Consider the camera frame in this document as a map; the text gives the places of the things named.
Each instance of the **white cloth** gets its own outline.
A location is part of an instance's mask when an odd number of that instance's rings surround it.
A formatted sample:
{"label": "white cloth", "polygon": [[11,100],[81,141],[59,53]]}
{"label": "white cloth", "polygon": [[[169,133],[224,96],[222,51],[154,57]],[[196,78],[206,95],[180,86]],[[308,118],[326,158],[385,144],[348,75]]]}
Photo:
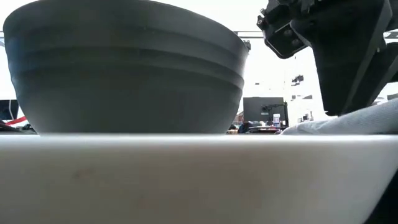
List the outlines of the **white cloth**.
{"label": "white cloth", "polygon": [[398,99],[328,121],[300,123],[282,134],[398,134]]}

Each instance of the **gray bowl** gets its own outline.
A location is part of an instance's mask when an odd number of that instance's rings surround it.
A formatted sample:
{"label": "gray bowl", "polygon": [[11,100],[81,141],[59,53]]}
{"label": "gray bowl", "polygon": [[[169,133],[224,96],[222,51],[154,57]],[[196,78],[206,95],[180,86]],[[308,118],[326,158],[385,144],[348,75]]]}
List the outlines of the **gray bowl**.
{"label": "gray bowl", "polygon": [[152,1],[48,1],[4,23],[17,99],[45,133],[225,133],[248,50],[221,24]]}

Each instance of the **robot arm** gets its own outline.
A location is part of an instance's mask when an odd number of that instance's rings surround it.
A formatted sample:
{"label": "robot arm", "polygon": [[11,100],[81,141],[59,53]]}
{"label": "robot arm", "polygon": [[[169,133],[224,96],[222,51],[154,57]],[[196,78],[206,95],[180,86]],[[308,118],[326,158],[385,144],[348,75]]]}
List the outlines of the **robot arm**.
{"label": "robot arm", "polygon": [[280,58],[313,49],[324,109],[335,116],[370,106],[397,79],[398,44],[383,39],[397,16],[396,0],[270,0],[257,26]]}

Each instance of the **cable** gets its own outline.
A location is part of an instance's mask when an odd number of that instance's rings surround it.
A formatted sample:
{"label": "cable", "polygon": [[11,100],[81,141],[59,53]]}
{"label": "cable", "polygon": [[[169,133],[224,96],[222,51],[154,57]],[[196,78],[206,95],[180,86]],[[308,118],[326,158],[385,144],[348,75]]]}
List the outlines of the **cable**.
{"label": "cable", "polygon": [[20,118],[17,118],[17,119],[14,119],[14,120],[12,120],[12,121],[8,121],[8,122],[6,123],[6,125],[18,124],[18,123],[21,123],[21,122],[23,122],[23,121],[27,121],[25,116],[20,117]]}
{"label": "cable", "polygon": [[14,115],[12,114],[12,111],[11,111],[11,100],[10,100],[10,102],[8,104],[8,111],[10,112],[11,119],[14,120]]}

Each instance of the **monitor screen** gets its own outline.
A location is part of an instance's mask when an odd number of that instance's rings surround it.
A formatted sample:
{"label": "monitor screen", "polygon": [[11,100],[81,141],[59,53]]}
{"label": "monitor screen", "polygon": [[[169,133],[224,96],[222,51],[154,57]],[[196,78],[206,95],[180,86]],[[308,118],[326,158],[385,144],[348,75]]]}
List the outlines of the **monitor screen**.
{"label": "monitor screen", "polygon": [[17,100],[0,100],[0,119],[12,120],[18,117],[19,104]]}
{"label": "monitor screen", "polygon": [[283,97],[245,97],[243,114],[245,121],[271,122],[274,114],[280,114],[280,120],[285,121],[284,99]]}

